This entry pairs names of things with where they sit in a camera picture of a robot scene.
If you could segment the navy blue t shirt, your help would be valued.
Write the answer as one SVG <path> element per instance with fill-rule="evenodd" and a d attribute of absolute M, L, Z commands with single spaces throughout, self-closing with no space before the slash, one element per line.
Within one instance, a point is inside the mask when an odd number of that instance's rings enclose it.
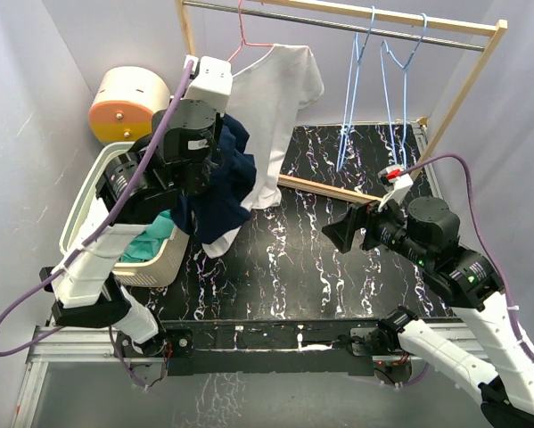
<path fill-rule="evenodd" d="M 200 243 L 211 244 L 250 219 L 250 211 L 242 206 L 257 175 L 254 156 L 245 151 L 249 139 L 239 120 L 224 116 L 218 141 L 221 156 L 213 158 L 219 167 L 211 172 L 204 193 L 178 197 L 170 211 L 174 227 L 196 236 Z"/>

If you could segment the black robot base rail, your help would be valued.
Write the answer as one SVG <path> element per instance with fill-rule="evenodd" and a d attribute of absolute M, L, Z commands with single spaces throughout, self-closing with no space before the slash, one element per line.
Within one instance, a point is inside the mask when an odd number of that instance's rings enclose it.
<path fill-rule="evenodd" d="M 123 333 L 116 343 L 133 365 L 161 363 L 167 376 L 376 371 L 404 382 L 411 358 L 377 341 L 369 319 L 169 321 L 158 351 L 142 352 Z"/>

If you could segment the light blue wire hanger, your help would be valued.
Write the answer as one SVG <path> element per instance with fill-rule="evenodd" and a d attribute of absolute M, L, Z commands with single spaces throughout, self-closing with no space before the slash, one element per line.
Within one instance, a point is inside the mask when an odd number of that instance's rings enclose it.
<path fill-rule="evenodd" d="M 407 167 L 407 149 L 406 149 L 406 141 L 407 141 L 407 86 L 408 86 L 408 72 L 411 66 L 411 63 L 414 59 L 414 56 L 416 52 L 418 51 L 421 43 L 423 42 L 423 39 L 426 35 L 428 23 L 429 23 L 429 17 L 426 13 L 421 14 L 423 18 L 423 29 L 421 35 L 418 37 L 417 41 L 415 42 L 415 46 L 411 53 L 408 55 L 407 59 L 402 62 L 400 61 L 397 56 L 394 54 L 394 52 L 391 50 L 388 42 L 383 39 L 383 41 L 380 44 L 380 68 L 381 68 L 381 76 L 382 76 L 382 89 L 383 89 L 383 95 L 384 95 L 384 102 L 385 102 L 385 109 L 387 113 L 387 124 L 390 132 L 390 148 L 392 153 L 392 159 L 393 163 L 395 165 L 400 165 L 404 168 Z M 391 115 L 391 107 L 390 107 L 390 94 L 388 89 L 388 80 L 387 80 L 387 70 L 386 70 L 386 64 L 385 64 L 385 58 L 390 57 L 390 59 L 393 61 L 393 63 L 397 66 L 398 69 L 402 71 L 402 116 L 401 116 L 401 128 L 402 128 L 402 134 L 401 134 L 401 140 L 398 143 L 395 137 L 394 132 L 394 123 L 392 120 Z"/>

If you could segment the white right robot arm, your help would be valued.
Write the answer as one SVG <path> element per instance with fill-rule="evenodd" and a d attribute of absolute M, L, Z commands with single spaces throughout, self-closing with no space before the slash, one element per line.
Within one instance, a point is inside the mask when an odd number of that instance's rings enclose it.
<path fill-rule="evenodd" d="M 417 356 L 466 391 L 494 427 L 534 427 L 534 355 L 530 341 L 511 326 L 505 286 L 491 262 L 459 242 L 460 220 L 435 197 L 420 197 L 402 211 L 385 204 L 354 204 L 323 234 L 342 253 L 357 230 L 362 249 L 380 245 L 415 264 L 424 284 L 466 324 L 487 359 L 435 333 L 415 313 L 399 307 L 381 319 L 367 342 L 391 354 Z"/>

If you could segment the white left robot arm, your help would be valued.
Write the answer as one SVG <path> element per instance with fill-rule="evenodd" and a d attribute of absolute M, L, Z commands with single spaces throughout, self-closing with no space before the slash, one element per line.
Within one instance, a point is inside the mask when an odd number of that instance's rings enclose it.
<path fill-rule="evenodd" d="M 181 195 L 203 193 L 222 155 L 223 113 L 204 101 L 174 100 L 152 116 L 155 129 L 110 160 L 95 185 L 94 224 L 83 225 L 52 271 L 59 326 L 113 326 L 147 356 L 166 335 L 153 313 L 122 286 L 113 268 L 132 241 Z"/>

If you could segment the teal t shirt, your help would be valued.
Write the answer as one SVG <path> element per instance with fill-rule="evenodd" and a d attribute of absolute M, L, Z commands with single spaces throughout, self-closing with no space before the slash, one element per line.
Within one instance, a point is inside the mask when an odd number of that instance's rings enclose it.
<path fill-rule="evenodd" d="M 156 219 L 138 235 L 125 249 L 122 263 L 143 263 L 154 259 L 161 246 L 169 239 L 174 230 L 170 211 L 162 211 Z"/>

